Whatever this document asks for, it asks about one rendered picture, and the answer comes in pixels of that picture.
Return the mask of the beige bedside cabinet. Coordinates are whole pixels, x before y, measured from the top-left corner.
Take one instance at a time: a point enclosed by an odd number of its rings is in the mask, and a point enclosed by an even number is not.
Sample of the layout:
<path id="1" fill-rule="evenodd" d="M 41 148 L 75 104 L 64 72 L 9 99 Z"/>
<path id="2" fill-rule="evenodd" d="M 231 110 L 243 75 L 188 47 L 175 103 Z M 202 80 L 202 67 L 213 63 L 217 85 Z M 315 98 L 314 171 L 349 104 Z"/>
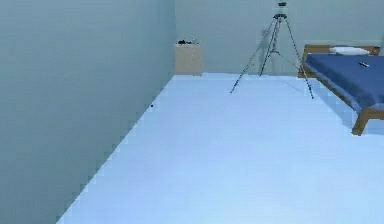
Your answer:
<path id="1" fill-rule="evenodd" d="M 175 73 L 178 75 L 201 74 L 201 48 L 197 44 L 175 44 Z"/>

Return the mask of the wooden bed with blue cover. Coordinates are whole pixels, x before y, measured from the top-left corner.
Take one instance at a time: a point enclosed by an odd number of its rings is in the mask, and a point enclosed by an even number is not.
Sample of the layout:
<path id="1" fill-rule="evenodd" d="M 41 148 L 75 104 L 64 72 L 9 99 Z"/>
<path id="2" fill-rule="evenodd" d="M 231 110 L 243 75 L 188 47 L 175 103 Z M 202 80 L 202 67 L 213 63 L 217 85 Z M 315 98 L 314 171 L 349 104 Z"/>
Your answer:
<path id="1" fill-rule="evenodd" d="M 321 83 L 357 114 L 351 132 L 361 136 L 369 120 L 384 120 L 384 56 L 379 56 L 378 46 L 358 46 L 370 52 L 359 56 L 332 53 L 331 47 L 306 44 L 305 71 L 308 79 Z"/>

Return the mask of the white pillow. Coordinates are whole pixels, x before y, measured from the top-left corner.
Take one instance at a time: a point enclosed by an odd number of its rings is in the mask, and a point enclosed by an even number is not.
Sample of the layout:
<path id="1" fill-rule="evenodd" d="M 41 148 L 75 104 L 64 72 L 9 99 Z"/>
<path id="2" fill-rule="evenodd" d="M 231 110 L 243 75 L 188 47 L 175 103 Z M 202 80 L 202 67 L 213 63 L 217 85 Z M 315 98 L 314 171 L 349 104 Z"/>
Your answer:
<path id="1" fill-rule="evenodd" d="M 330 51 L 332 53 L 347 55 L 347 56 L 359 56 L 359 55 L 369 55 L 370 54 L 370 52 L 368 50 L 365 50 L 363 48 L 349 47 L 349 46 L 331 47 Z"/>

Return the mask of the black tripod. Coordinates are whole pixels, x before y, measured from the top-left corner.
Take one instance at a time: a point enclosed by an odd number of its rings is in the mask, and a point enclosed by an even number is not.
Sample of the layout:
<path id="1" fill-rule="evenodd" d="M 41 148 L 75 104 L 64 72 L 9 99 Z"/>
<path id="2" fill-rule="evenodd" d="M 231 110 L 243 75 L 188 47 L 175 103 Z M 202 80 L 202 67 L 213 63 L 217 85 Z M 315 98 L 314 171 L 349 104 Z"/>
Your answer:
<path id="1" fill-rule="evenodd" d="M 245 74 L 247 74 L 249 72 L 249 70 L 255 65 L 255 58 L 257 56 L 257 53 L 262 49 L 262 45 L 264 43 L 267 43 L 266 52 L 260 56 L 262 61 L 260 64 L 259 75 L 262 76 L 264 74 L 267 62 L 270 61 L 274 55 L 278 55 L 279 57 L 284 59 L 286 62 L 290 63 L 292 65 L 292 67 L 295 68 L 298 72 L 303 73 L 304 80 L 306 82 L 310 96 L 311 96 L 311 98 L 314 98 L 312 85 L 310 84 L 310 82 L 308 80 L 308 76 L 307 76 L 307 73 L 306 73 L 305 68 L 304 68 L 304 62 L 300 58 L 298 47 L 296 45 L 296 42 L 295 42 L 295 39 L 294 39 L 294 36 L 292 33 L 291 25 L 290 25 L 290 22 L 288 19 L 288 14 L 286 12 L 287 8 L 288 8 L 288 3 L 286 0 L 279 0 L 277 2 L 277 11 L 273 15 L 270 25 L 268 26 L 268 28 L 266 29 L 266 31 L 262 35 L 260 42 L 257 44 L 255 50 L 253 51 L 253 53 L 249 57 L 247 64 L 245 65 L 243 70 L 240 72 L 238 78 L 234 82 L 232 89 L 230 90 L 230 93 L 233 93 L 235 91 L 235 89 L 238 86 L 238 84 L 240 83 L 242 77 Z M 297 59 L 296 62 L 290 61 L 288 58 L 283 56 L 280 53 L 280 51 L 278 50 L 279 34 L 280 34 L 280 30 L 281 30 L 282 25 L 285 25 L 285 27 L 287 28 L 294 52 L 296 54 L 296 59 Z"/>

